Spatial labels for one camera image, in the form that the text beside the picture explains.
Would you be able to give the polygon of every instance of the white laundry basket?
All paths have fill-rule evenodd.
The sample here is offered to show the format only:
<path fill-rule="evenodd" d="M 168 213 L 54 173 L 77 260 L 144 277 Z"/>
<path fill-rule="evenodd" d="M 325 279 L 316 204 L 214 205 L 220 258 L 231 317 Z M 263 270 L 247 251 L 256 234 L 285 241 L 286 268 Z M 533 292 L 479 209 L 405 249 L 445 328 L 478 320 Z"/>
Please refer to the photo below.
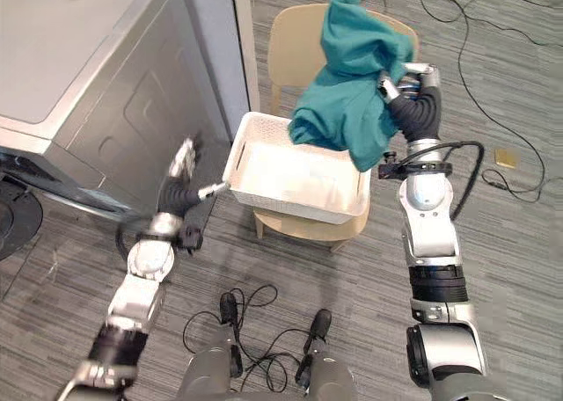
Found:
<path fill-rule="evenodd" d="M 361 215 L 370 171 L 357 171 L 347 151 L 293 144 L 288 124 L 265 113 L 243 117 L 223 174 L 237 200 L 336 224 Z"/>

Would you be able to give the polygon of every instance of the chair leg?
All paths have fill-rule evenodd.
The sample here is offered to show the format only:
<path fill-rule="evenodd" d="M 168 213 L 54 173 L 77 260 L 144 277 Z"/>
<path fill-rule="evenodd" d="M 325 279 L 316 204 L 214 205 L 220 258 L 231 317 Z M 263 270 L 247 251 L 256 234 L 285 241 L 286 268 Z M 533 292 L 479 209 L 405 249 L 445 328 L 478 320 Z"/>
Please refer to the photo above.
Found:
<path fill-rule="evenodd" d="M 332 253 L 337 252 L 339 249 L 341 249 L 342 247 L 344 247 L 344 245 L 345 245 L 348 241 L 350 241 L 350 240 L 348 239 L 348 240 L 339 240 L 339 241 L 335 241 L 335 242 L 333 243 L 333 245 L 331 246 L 331 252 L 332 252 Z"/>
<path fill-rule="evenodd" d="M 254 215 L 254 223 L 256 223 L 256 237 L 261 240 L 264 237 L 264 223 Z"/>

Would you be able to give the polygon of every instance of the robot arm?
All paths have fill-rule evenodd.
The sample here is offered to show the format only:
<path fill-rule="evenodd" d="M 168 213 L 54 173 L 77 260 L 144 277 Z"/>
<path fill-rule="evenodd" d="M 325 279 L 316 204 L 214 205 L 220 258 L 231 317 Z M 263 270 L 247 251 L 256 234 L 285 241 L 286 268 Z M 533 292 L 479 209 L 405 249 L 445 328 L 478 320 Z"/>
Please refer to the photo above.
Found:
<path fill-rule="evenodd" d="M 163 281 L 176 248 L 197 250 L 201 234 L 183 227 L 187 210 L 226 190 L 225 183 L 187 190 L 195 164 L 194 142 L 186 139 L 172 161 L 149 229 L 128 255 L 128 272 L 109 306 L 86 360 L 57 401 L 121 400 L 137 376 L 137 362 L 165 299 Z"/>
<path fill-rule="evenodd" d="M 394 156 L 380 165 L 383 179 L 402 179 L 398 200 L 405 219 L 403 244 L 413 290 L 411 309 L 420 324 L 407 329 L 413 381 L 434 401 L 504 399 L 487 378 L 475 310 L 469 302 L 456 229 L 450 219 L 453 191 L 440 144 L 440 78 L 436 66 L 405 65 L 420 78 L 416 100 L 402 94 L 383 74 L 379 90 L 407 140 L 408 155 L 425 149 L 398 172 Z"/>

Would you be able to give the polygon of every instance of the teal towel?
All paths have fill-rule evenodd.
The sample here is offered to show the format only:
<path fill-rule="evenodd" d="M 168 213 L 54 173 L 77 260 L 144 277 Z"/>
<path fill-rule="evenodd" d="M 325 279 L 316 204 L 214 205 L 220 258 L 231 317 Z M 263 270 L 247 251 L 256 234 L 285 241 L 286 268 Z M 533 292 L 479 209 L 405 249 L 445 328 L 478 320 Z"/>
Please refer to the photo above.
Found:
<path fill-rule="evenodd" d="M 413 43 L 371 17 L 360 0 L 332 0 L 321 45 L 326 66 L 297 102 L 289 124 L 295 144 L 350 149 L 359 171 L 377 163 L 397 132 L 377 90 L 382 69 L 395 83 L 413 59 Z"/>

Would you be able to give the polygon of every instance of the floor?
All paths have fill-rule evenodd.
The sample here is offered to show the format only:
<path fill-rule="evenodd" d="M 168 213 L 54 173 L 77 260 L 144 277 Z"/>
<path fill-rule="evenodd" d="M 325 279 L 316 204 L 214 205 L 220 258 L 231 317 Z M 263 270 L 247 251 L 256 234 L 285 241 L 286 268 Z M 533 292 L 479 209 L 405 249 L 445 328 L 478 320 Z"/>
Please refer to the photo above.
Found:
<path fill-rule="evenodd" d="M 267 31 L 280 9 L 326 0 L 253 0 L 260 92 L 266 109 Z M 558 0 L 537 0 L 554 3 Z M 444 141 L 477 139 L 493 149 L 517 149 L 521 161 L 508 171 L 516 183 L 532 185 L 537 161 L 514 136 L 496 127 L 468 99 L 457 73 L 457 49 L 464 25 L 438 24 L 417 0 L 387 0 L 387 13 L 420 35 L 420 59 L 436 63 L 442 74 Z M 381 0 L 369 8 L 383 10 Z M 441 0 L 428 8 L 446 16 Z M 561 42 L 557 16 L 549 9 L 511 0 L 482 0 L 474 15 L 523 30 L 543 41 Z M 463 58 L 467 80 L 493 115 L 525 133 L 537 146 L 550 176 L 563 175 L 556 124 L 560 120 L 560 48 L 535 47 L 513 33 L 472 24 Z M 296 93 L 284 95 L 287 110 Z M 404 153 L 397 136 L 391 147 Z M 452 184 L 459 195 L 469 174 L 471 154 L 455 155 Z M 341 252 L 322 244 L 275 235 L 255 236 L 252 211 L 221 196 L 205 231 L 205 242 L 192 258 L 182 256 L 168 288 L 157 328 L 141 361 L 131 400 L 166 400 L 174 396 L 190 358 L 182 346 L 185 321 L 198 310 L 216 309 L 229 288 L 251 292 L 265 283 L 279 289 L 279 299 L 264 309 L 248 310 L 243 339 L 258 353 L 287 327 L 305 327 L 321 307 L 333 311 L 332 350 L 354 371 L 360 400 L 428 400 L 411 383 L 405 353 L 405 329 L 413 324 L 408 272 L 400 244 L 401 216 L 397 183 L 372 179 L 371 211 L 365 231 Z M 479 182 L 457 231 L 472 300 L 479 311 L 481 337 L 494 376 L 518 400 L 561 399 L 562 221 L 557 188 L 544 190 L 528 205 Z M 49 399 L 87 353 L 121 282 L 124 265 L 113 246 L 114 224 L 42 200 L 45 219 L 24 249 L 0 262 L 0 400 Z M 202 344 L 212 329 L 201 321 L 192 341 Z M 299 352 L 303 338 L 290 335 L 278 349 Z M 247 390 L 264 388 L 251 378 Z M 291 384 L 288 390 L 295 391 Z"/>

